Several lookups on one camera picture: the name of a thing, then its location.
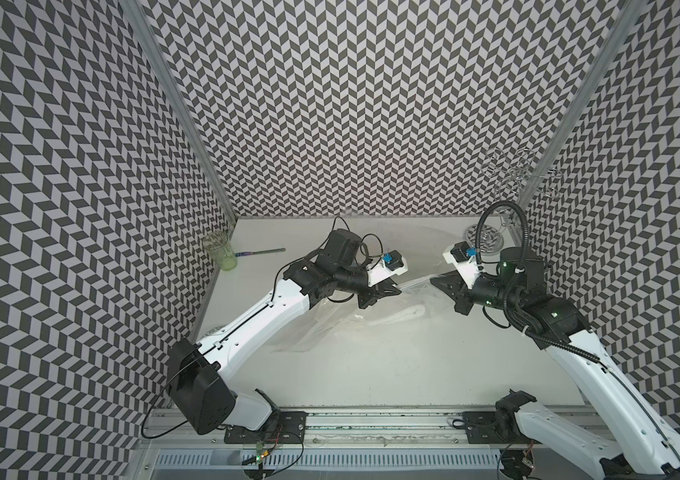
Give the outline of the clear plastic vacuum bag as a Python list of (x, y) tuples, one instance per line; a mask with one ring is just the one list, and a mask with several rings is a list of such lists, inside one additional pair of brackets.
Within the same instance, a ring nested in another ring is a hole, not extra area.
[(474, 224), (473, 216), (352, 217), (350, 226), (373, 254), (397, 250), (408, 262), (408, 271), (395, 278), (401, 294), (385, 298), (366, 309), (355, 299), (346, 303), (323, 301), (285, 327), (273, 341), (277, 351), (305, 353), (334, 338), (370, 337), (417, 327), (426, 329), (452, 312), (452, 301), (432, 286), (430, 279), (452, 269), (443, 258), (446, 247), (464, 239)]

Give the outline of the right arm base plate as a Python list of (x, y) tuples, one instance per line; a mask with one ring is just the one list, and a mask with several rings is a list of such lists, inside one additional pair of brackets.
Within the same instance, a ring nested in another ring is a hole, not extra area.
[(515, 417), (504, 411), (465, 411), (464, 429), (470, 444), (528, 444)]

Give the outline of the purple handled utensil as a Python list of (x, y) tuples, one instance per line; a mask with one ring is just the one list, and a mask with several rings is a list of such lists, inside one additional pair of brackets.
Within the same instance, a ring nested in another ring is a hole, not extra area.
[(286, 248), (280, 247), (280, 248), (263, 249), (263, 250), (255, 250), (255, 251), (240, 251), (240, 252), (236, 252), (234, 255), (235, 255), (235, 257), (247, 257), (247, 256), (255, 256), (255, 255), (267, 255), (267, 254), (282, 253), (282, 252), (285, 252), (285, 251), (286, 251)]

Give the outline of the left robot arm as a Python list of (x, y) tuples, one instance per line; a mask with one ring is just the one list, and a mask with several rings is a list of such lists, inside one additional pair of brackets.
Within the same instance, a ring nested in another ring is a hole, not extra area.
[(291, 321), (338, 291), (356, 298), (361, 309), (400, 294), (394, 279), (407, 272), (405, 257), (391, 250), (359, 259), (363, 244), (348, 229), (331, 231), (320, 247), (282, 268), (270, 292), (249, 310), (195, 343), (181, 340), (172, 347), (167, 393), (197, 434), (222, 426), (274, 429), (280, 408), (263, 391), (237, 393), (228, 383)]

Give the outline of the green glass cup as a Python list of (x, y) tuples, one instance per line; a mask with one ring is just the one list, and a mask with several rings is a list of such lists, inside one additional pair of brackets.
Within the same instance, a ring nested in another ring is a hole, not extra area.
[(226, 231), (215, 230), (207, 233), (202, 238), (202, 247), (221, 270), (231, 271), (236, 268), (237, 258)]

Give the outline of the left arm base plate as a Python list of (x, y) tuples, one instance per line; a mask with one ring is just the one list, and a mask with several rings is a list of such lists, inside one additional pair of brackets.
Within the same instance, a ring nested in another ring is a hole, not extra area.
[(306, 411), (278, 411), (273, 413), (258, 430), (248, 430), (240, 426), (228, 427), (225, 431), (224, 443), (302, 444), (305, 439), (307, 419)]

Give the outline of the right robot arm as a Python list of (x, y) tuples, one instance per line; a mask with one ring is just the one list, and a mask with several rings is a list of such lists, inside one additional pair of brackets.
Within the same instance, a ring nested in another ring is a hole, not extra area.
[(431, 282), (454, 301), (456, 311), (501, 310), (510, 328), (569, 375), (612, 435), (596, 435), (535, 396), (512, 391), (495, 404), (500, 441), (541, 443), (593, 479), (680, 479), (680, 434), (630, 383), (578, 307), (547, 292), (541, 258), (511, 247), (489, 274), (465, 242), (443, 256), (454, 269)]

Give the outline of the patterned plate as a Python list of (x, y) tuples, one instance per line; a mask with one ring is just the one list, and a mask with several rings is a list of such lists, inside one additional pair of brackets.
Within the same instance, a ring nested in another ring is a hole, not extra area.
[(200, 334), (198, 337), (198, 341), (201, 341), (207, 337), (214, 336), (214, 335), (220, 335), (221, 333), (225, 332), (225, 327), (224, 326), (216, 326), (214, 328), (211, 328), (210, 330), (204, 332), (203, 334)]

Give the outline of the aluminium front rail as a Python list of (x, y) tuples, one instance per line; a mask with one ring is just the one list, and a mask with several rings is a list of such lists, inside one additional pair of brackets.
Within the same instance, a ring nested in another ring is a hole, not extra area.
[[(309, 408), (283, 411), (308, 413), (304, 443), (348, 445), (354, 442), (388, 445), (470, 444), (464, 429), (465, 411), (494, 411), (490, 406), (437, 408)], [(207, 434), (212, 443), (224, 442), (228, 424)]]

